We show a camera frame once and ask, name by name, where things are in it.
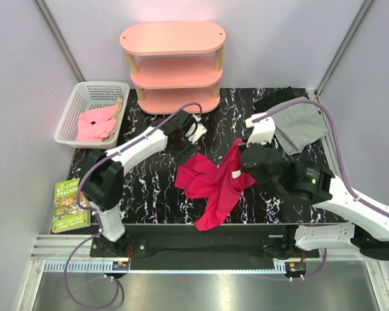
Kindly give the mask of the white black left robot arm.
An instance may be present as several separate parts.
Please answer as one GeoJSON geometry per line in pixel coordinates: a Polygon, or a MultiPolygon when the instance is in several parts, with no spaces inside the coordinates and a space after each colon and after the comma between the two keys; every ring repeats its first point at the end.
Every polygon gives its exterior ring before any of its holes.
{"type": "Polygon", "coordinates": [[[125,175],[162,151],[184,163],[199,151],[197,142],[206,132],[200,116],[181,110],[153,122],[127,143],[105,151],[95,149],[88,154],[78,186],[89,202],[86,209],[95,214],[99,243],[112,256],[121,256],[127,248],[128,235],[120,215],[125,175]]]}

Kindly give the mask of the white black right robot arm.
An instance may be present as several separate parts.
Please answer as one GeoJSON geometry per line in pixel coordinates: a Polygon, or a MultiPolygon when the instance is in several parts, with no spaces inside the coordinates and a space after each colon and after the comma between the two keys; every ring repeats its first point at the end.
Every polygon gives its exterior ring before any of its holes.
{"type": "Polygon", "coordinates": [[[287,229],[276,251],[295,257],[315,249],[356,249],[365,257],[389,261],[389,206],[357,194],[329,168],[308,161],[287,163],[269,143],[242,143],[241,171],[283,202],[337,214],[336,225],[297,225],[287,229]]]}

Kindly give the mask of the red t-shirt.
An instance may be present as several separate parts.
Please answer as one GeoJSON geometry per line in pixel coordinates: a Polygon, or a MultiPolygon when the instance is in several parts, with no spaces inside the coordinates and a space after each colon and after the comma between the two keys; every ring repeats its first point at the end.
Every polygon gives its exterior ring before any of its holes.
{"type": "Polygon", "coordinates": [[[219,166],[196,153],[178,167],[174,186],[182,189],[189,199],[205,198],[206,209],[194,222],[199,231],[208,231],[223,224],[226,217],[238,203],[244,189],[255,180],[241,172],[242,139],[236,139],[219,166]]]}

